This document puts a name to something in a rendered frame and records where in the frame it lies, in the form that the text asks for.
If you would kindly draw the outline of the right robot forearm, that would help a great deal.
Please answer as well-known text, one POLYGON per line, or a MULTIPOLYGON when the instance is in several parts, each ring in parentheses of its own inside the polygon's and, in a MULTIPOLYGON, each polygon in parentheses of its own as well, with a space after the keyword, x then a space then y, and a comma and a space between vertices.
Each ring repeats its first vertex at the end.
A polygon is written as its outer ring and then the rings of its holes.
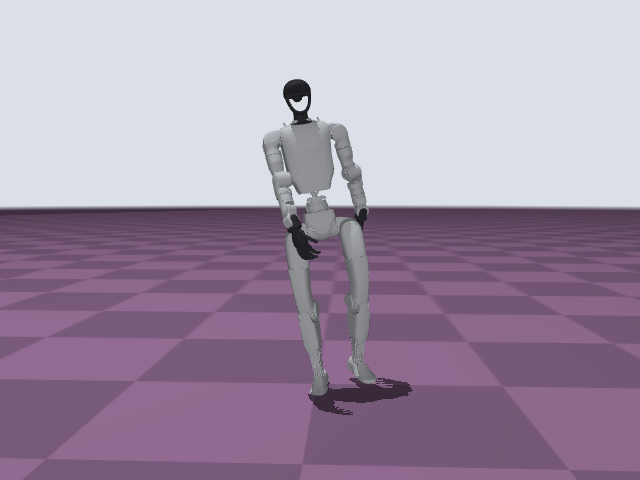
POLYGON ((287 229, 289 229, 291 226, 293 226, 290 216, 292 214, 297 215, 297 208, 292 198, 292 191, 290 188, 287 188, 287 187, 281 187, 281 188, 279 187, 276 174, 273 174, 272 182, 273 182, 275 196, 279 202, 281 214, 283 216, 283 224, 287 229))

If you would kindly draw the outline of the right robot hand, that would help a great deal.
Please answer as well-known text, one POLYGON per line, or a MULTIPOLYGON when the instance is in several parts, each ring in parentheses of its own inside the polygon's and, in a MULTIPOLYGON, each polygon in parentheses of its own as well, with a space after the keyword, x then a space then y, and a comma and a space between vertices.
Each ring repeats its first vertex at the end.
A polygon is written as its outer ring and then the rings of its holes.
POLYGON ((299 256, 304 260, 309 260, 309 259, 311 260, 311 259, 319 257, 318 255, 314 255, 313 253, 320 254, 321 251, 316 251, 308 243, 308 240, 310 240, 310 241, 312 241, 314 243, 318 243, 318 241, 316 239, 313 239, 310 236, 306 235, 304 233, 304 231, 300 229, 302 227, 302 225, 301 225, 297 215, 292 214, 290 216, 290 218, 291 218, 291 221, 293 223, 293 226, 291 226, 289 229, 287 229, 287 231, 289 233, 292 233, 292 241, 293 241, 293 244, 294 244, 295 248, 297 249, 297 252, 298 252, 299 256))

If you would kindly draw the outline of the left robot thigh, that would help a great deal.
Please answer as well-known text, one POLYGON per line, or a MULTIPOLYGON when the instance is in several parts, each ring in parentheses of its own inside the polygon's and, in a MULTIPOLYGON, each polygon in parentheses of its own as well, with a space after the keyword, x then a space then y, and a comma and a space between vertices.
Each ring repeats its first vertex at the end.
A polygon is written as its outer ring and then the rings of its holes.
POLYGON ((350 292, 344 301, 350 312, 359 312, 361 304, 368 303, 369 296, 369 264, 362 228, 353 218, 335 219, 350 282, 350 292))

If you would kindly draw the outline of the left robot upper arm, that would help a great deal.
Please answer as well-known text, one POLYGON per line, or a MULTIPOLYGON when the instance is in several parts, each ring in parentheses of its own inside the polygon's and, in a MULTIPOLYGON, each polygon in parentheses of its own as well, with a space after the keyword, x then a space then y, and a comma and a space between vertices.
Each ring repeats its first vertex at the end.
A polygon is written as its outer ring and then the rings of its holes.
POLYGON ((326 123, 330 130, 331 139, 335 140, 335 149, 342 166, 342 177, 352 181, 361 176, 361 169, 353 162, 353 152, 348 138, 348 131, 340 123, 326 123))

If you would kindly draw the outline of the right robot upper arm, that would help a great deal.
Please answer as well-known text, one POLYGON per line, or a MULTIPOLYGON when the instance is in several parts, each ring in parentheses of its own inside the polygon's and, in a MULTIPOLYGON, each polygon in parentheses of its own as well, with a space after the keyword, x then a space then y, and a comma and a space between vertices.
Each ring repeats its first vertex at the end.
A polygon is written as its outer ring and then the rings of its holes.
POLYGON ((289 172, 284 172, 283 159, 279 147, 281 147, 281 130, 267 132, 263 139, 263 151, 268 168, 272 176, 276 174, 280 188, 289 188, 292 185, 292 178, 289 172))

